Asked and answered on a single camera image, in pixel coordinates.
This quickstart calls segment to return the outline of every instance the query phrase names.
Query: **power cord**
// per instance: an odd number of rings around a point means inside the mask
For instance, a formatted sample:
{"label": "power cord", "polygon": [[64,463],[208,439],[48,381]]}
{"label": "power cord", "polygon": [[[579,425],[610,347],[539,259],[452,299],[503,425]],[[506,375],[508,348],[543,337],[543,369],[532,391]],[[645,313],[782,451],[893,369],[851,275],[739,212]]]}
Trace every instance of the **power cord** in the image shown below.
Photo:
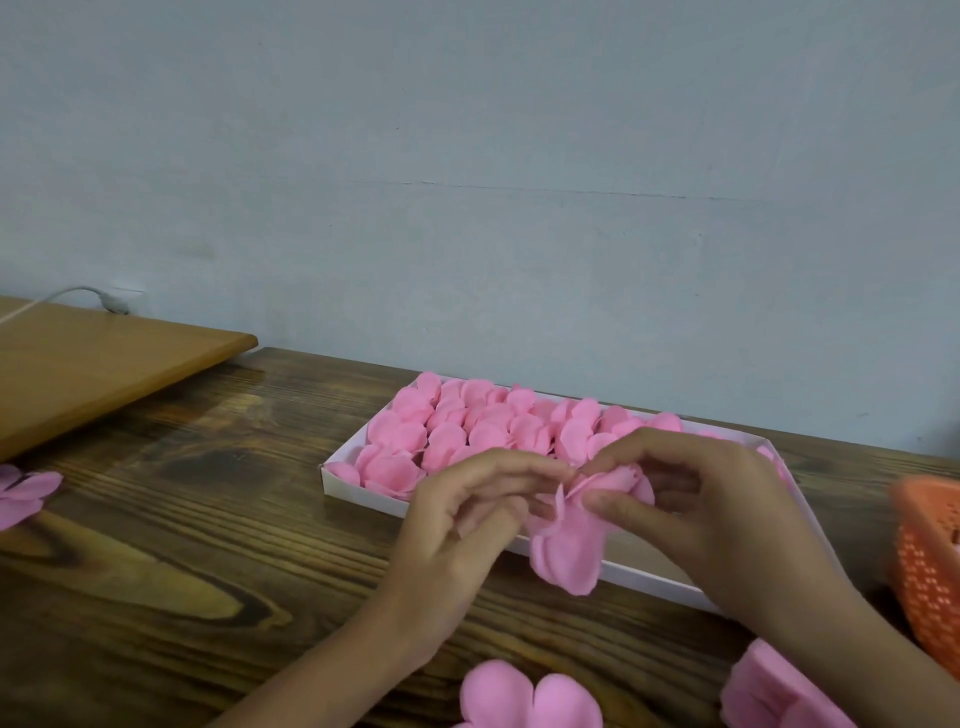
{"label": "power cord", "polygon": [[46,298],[36,299],[36,301],[30,301],[26,305],[22,305],[19,308],[11,311],[6,316],[0,316],[0,327],[2,327],[7,322],[15,319],[22,313],[33,308],[35,305],[40,305],[41,303],[47,303],[52,301],[55,298],[59,298],[64,293],[70,293],[70,291],[90,291],[90,293],[95,293],[100,298],[100,305],[105,308],[110,313],[116,313],[121,316],[127,316],[130,313],[130,307],[127,305],[127,302],[118,299],[116,296],[112,296],[107,291],[102,291],[99,288],[94,288],[89,285],[72,285],[68,288],[63,288],[56,293],[51,293]]}

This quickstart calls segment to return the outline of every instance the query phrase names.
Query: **light blue wall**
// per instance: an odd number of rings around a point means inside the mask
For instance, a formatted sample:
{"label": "light blue wall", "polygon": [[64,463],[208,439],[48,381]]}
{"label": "light blue wall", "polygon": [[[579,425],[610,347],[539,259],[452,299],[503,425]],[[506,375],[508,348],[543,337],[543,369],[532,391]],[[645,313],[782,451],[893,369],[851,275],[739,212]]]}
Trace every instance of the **light blue wall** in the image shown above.
{"label": "light blue wall", "polygon": [[955,0],[6,0],[0,291],[960,454]]}

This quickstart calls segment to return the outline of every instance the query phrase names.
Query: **wooden board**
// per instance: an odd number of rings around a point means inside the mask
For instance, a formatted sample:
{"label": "wooden board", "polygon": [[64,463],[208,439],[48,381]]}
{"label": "wooden board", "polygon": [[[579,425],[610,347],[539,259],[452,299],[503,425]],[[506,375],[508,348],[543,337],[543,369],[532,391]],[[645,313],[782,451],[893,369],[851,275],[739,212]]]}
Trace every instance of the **wooden board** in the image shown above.
{"label": "wooden board", "polygon": [[[401,521],[325,498],[317,465],[415,375],[261,349],[23,456],[64,481],[0,532],[4,728],[200,728],[354,614]],[[897,617],[886,487],[960,462],[718,424],[777,447],[853,583]],[[571,596],[507,553],[437,656],[358,725],[454,725],[464,675],[497,658],[573,676],[607,728],[720,728],[751,638],[605,582]]]}
{"label": "wooden board", "polygon": [[[0,316],[24,303],[0,296]],[[35,306],[0,326],[0,462],[256,344],[248,333]]]}

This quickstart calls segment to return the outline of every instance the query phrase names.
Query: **pink flower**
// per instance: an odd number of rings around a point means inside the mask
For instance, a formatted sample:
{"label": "pink flower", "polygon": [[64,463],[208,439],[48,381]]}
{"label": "pink flower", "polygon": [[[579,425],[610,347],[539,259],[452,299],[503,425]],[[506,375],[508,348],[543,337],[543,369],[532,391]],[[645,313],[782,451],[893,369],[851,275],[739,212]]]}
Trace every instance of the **pink flower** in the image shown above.
{"label": "pink flower", "polygon": [[[642,482],[646,488],[637,490]],[[556,519],[547,522],[530,518],[530,565],[544,581],[555,584],[573,595],[588,595],[600,578],[604,545],[612,526],[601,521],[583,507],[584,493],[591,490],[633,492],[653,504],[649,481],[641,478],[639,468],[623,466],[610,473],[584,478],[569,493],[563,487],[554,497]]]}
{"label": "pink flower", "polygon": [[554,673],[534,688],[522,672],[491,660],[467,673],[460,688],[464,722],[455,728],[602,728],[600,706],[567,675]]}
{"label": "pink flower", "polygon": [[23,475],[13,465],[0,465],[0,531],[30,518],[43,507],[43,499],[63,481],[60,473]]}

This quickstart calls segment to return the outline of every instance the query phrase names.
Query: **orange basket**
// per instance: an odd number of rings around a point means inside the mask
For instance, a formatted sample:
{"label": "orange basket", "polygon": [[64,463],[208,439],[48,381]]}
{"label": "orange basket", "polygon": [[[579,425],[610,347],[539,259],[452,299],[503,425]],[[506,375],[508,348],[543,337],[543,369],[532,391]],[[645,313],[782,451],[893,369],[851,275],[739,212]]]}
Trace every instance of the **orange basket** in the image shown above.
{"label": "orange basket", "polygon": [[894,591],[917,640],[960,680],[960,483],[908,477],[890,490],[900,511]]}

